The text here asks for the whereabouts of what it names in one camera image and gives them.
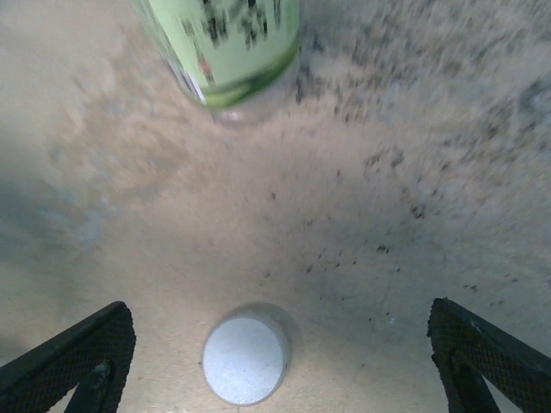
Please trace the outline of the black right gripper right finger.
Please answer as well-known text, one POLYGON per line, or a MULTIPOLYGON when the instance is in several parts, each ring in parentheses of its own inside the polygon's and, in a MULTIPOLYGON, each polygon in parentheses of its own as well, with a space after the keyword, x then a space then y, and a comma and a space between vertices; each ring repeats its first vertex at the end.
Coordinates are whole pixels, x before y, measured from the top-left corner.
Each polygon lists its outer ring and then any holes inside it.
POLYGON ((449 413, 501 413, 492 383, 523 413, 551 413, 551 358, 447 298, 430 308, 427 336, 449 413))

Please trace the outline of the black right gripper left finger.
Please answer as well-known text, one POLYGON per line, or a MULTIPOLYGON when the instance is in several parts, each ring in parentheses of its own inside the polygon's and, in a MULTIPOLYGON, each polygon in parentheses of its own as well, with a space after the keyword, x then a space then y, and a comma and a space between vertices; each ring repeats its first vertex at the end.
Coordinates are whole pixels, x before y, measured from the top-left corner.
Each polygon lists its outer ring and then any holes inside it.
POLYGON ((64 413, 116 413, 136 335, 115 301, 0 367, 0 413, 48 413, 74 391, 64 413))

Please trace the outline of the white plastic bottle cap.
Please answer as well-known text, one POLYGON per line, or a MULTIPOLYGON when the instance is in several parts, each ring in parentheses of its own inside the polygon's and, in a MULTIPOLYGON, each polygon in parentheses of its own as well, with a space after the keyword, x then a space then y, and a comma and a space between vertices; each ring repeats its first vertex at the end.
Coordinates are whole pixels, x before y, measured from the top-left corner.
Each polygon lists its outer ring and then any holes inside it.
POLYGON ((202 345, 201 370, 209 390, 238 408, 272 397, 302 351, 298 324, 282 306, 244 303, 226 313, 202 345))

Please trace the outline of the green label plastic bottle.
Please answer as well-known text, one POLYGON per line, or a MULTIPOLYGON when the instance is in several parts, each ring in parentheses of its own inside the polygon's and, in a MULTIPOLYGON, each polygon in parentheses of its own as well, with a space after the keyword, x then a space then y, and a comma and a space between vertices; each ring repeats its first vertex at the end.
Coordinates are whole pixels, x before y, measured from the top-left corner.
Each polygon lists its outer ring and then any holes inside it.
POLYGON ((300 0, 129 0, 179 89, 212 118, 282 107, 300 62, 300 0))

